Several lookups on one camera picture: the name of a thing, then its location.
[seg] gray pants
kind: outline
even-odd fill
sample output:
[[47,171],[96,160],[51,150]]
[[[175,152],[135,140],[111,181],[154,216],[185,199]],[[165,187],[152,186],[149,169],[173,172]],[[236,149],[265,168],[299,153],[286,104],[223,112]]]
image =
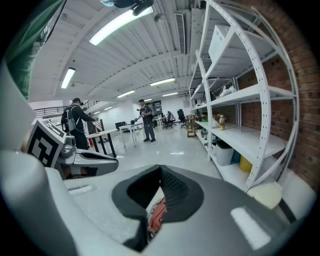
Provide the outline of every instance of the gray pants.
[[154,132],[154,128],[152,127],[152,123],[144,124],[144,132],[145,132],[145,137],[147,139],[149,139],[149,134],[151,135],[152,140],[155,139],[155,132]]

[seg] white shelf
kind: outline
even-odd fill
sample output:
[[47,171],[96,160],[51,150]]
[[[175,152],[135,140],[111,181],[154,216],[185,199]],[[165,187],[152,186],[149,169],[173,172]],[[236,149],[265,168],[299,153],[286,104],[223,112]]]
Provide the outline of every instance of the white shelf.
[[[281,99],[283,99],[283,97],[285,97],[286,99],[292,99],[295,96],[293,92],[288,90],[284,90],[273,86],[269,86],[268,88],[271,100],[276,100],[279,97],[281,97]],[[260,101],[260,86],[258,84],[252,85],[242,90],[238,90],[224,97],[217,98],[211,101],[210,105],[214,107],[219,107],[248,101]]]
[[217,163],[216,156],[213,155],[211,152],[209,154],[214,164],[216,165],[217,169],[219,170],[223,180],[231,183],[232,185],[235,185],[241,190],[244,190],[246,181],[250,173],[243,172],[242,170],[240,170],[238,163],[233,163],[226,166],[220,166]]
[[[212,133],[221,140],[229,144],[239,154],[244,156],[250,163],[254,164],[257,160],[259,151],[260,130],[252,129],[246,126],[236,126],[235,124],[226,123],[225,130],[212,128]],[[275,153],[283,150],[287,142],[279,137],[269,135],[269,141],[266,146],[264,158],[270,157]]]
[[194,107],[192,110],[198,110],[198,109],[202,109],[202,108],[206,108],[206,107],[207,107],[207,104],[202,104],[200,106]]
[[201,133],[198,132],[197,130],[195,131],[196,136],[199,138],[200,142],[202,143],[202,145],[204,146],[205,150],[208,151],[208,146],[205,146],[205,143],[207,143],[208,141],[205,140],[204,138],[201,137]]
[[[252,66],[247,50],[236,33],[229,33],[230,26],[216,25],[209,48],[212,65],[205,74],[209,77],[237,77]],[[245,31],[260,59],[274,49],[261,36]]]
[[203,127],[204,129],[209,129],[208,128],[208,122],[199,122],[199,121],[195,121],[198,125],[200,125],[201,127]]

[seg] ventilation duct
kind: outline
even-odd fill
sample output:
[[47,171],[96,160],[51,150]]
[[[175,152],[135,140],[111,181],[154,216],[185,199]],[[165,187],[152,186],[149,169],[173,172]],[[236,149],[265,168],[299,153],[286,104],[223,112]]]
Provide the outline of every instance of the ventilation duct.
[[184,15],[182,13],[175,13],[174,17],[175,17],[176,28],[178,31],[180,53],[182,55],[186,55],[187,47],[186,47],[186,28],[185,28]]

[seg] floor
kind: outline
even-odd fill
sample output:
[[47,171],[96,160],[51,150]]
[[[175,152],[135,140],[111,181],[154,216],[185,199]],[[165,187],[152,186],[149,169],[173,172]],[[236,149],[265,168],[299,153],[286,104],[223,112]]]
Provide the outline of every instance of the floor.
[[[186,128],[180,125],[173,128],[155,130],[155,142],[143,142],[145,139],[143,130],[136,131],[136,147],[130,133],[124,133],[125,147],[120,132],[111,135],[114,150],[117,154],[119,167],[116,172],[127,171],[146,165],[170,165],[187,169],[202,175],[222,179],[213,161],[207,160],[207,152],[198,137],[187,137]],[[103,152],[100,143],[99,151]],[[104,143],[106,152],[112,155],[108,142]],[[161,200],[164,194],[161,188],[147,207],[149,212],[152,205]],[[282,210],[277,206],[273,210],[280,219],[288,225],[289,222]]]

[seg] desk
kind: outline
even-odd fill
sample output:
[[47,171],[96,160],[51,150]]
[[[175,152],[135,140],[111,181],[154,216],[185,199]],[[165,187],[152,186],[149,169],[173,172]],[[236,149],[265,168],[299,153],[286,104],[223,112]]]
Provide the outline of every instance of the desk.
[[153,119],[153,120],[152,120],[152,121],[157,121],[157,122],[159,122],[159,124],[160,124],[160,130],[162,130],[162,124],[161,124],[162,119],[166,119],[166,117],[160,117],[160,118],[157,118],[157,119]]
[[105,145],[104,145],[104,140],[102,139],[102,136],[107,135],[109,143],[110,143],[110,148],[111,148],[113,157],[116,158],[117,154],[115,152],[114,145],[112,144],[112,140],[111,140],[111,136],[110,136],[111,133],[114,133],[116,131],[117,131],[117,129],[105,130],[105,131],[102,131],[102,132],[86,135],[86,138],[93,140],[93,145],[94,145],[95,151],[97,151],[99,153],[99,149],[98,149],[97,142],[96,142],[96,138],[99,137],[100,138],[100,142],[101,142],[101,146],[102,146],[102,149],[103,149],[103,153],[105,155],[107,155],[107,151],[106,151],[106,148],[105,148]]
[[119,127],[124,147],[126,146],[126,144],[125,144],[124,134],[123,134],[122,130],[124,130],[124,129],[129,129],[130,130],[130,134],[131,134],[132,140],[133,140],[133,145],[135,147],[136,146],[136,140],[137,140],[137,136],[136,136],[136,133],[135,133],[135,127],[136,126],[142,126],[142,129],[143,129],[144,128],[144,123],[143,122],[137,122],[135,124],[125,125],[125,126],[120,126]]

